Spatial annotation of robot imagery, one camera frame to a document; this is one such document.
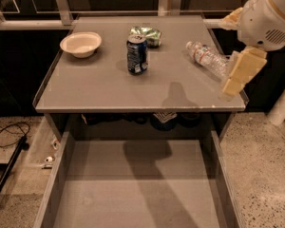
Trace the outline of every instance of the bowl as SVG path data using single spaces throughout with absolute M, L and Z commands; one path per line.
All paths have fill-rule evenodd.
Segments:
M 60 48 L 77 58 L 92 55 L 102 43 L 102 37 L 94 32 L 78 32 L 68 35 L 60 43 Z

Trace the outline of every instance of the gray tabletop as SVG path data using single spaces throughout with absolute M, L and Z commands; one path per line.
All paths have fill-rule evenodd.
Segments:
M 148 70 L 127 70 L 126 41 L 133 26 L 161 31 L 161 46 L 148 50 Z M 36 110 L 42 113 L 240 111 L 240 96 L 220 100 L 219 79 L 194 64 L 188 41 L 214 47 L 200 16 L 82 17 L 73 32 L 94 31 L 103 42 L 85 59 L 63 53 Z

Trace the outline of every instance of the dark blue can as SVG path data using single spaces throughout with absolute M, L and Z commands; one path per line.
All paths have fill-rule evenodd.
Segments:
M 132 74 L 142 74 L 148 68 L 147 42 L 142 34 L 131 34 L 126 42 L 127 69 Z

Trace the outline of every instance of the plastic bottle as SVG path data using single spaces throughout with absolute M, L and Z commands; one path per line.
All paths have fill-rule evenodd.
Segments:
M 228 59 L 225 56 L 200 42 L 188 42 L 186 47 L 195 62 L 206 67 L 221 80 L 227 77 Z

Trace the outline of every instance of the black cable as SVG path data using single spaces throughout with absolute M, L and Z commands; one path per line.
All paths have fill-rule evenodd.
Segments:
M 27 131 L 24 131 L 24 129 L 22 128 L 21 124 L 26 125 L 27 128 L 28 128 L 28 130 L 27 130 Z M 0 128 L 1 128 L 1 129 L 0 129 L 0 135 L 1 135 L 4 131 L 6 131 L 6 132 L 8 132 L 8 133 L 10 133 L 10 134 L 21 134 L 21 133 L 19 133 L 19 132 L 11 132 L 11 131 L 8 131 L 9 128 L 15 127 L 15 126 L 20 129 L 20 131 L 22 132 L 23 135 L 22 135 L 22 136 L 19 138 L 19 140 L 17 140 L 16 142 L 9 143 L 9 144 L 6 144 L 6 145 L 1 145 L 1 144 L 0 144 L 0 148 L 7 148 L 7 147 L 10 147 L 10 146 L 15 145 L 16 143 L 19 143 L 19 141 L 21 140 L 21 138 L 24 137 L 24 136 L 26 136 L 26 135 L 29 133 L 29 131 L 30 131 L 30 126 L 29 126 L 29 124 L 27 124 L 27 123 L 25 123 L 25 122 L 19 122 L 19 123 L 12 123 L 12 124 L 9 124 L 9 125 L 4 126 L 4 127 L 0 126 Z

